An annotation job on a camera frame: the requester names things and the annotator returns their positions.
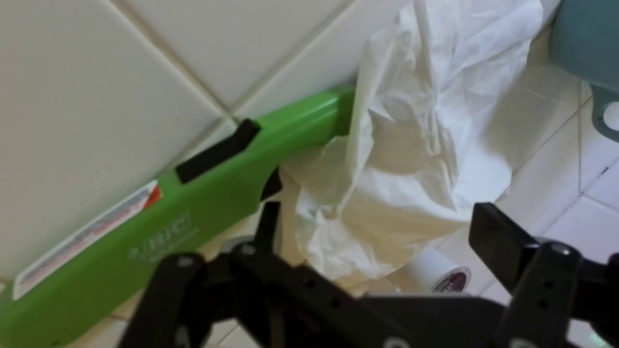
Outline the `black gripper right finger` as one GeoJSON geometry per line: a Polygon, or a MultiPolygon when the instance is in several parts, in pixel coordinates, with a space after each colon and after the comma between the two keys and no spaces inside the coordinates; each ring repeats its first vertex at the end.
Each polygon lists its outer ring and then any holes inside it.
{"type": "Polygon", "coordinates": [[[617,256],[589,261],[564,242],[531,236],[493,203],[473,205],[468,244],[510,294],[499,347],[576,348],[566,341],[572,319],[619,345],[617,256]]]}

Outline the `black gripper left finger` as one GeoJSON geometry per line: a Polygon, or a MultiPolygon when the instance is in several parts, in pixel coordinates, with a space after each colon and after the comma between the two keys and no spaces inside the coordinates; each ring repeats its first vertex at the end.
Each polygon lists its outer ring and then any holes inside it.
{"type": "Polygon", "coordinates": [[[170,254],[152,273],[117,348],[201,348],[235,319],[259,348],[336,348],[336,339],[284,290],[274,231],[280,205],[263,207],[255,236],[206,261],[170,254]]]}

